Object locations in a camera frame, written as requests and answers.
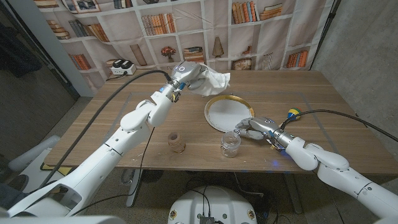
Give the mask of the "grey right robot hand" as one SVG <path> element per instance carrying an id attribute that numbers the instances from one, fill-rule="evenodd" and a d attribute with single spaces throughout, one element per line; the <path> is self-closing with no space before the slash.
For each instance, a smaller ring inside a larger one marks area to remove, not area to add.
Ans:
<path id="1" fill-rule="evenodd" d="M 233 132 L 241 137 L 261 140 L 277 139 L 283 130 L 269 118 L 253 117 L 241 120 Z"/>

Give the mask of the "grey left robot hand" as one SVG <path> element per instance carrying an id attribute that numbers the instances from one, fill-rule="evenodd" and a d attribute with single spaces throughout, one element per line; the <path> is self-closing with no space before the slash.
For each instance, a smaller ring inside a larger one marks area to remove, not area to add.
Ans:
<path id="1" fill-rule="evenodd" d="M 206 71 L 205 65 L 196 62 L 181 62 L 172 69 L 170 84 L 175 88 L 182 90 L 182 84 L 189 90 L 196 90 L 205 82 L 205 78 L 201 77 Z"/>

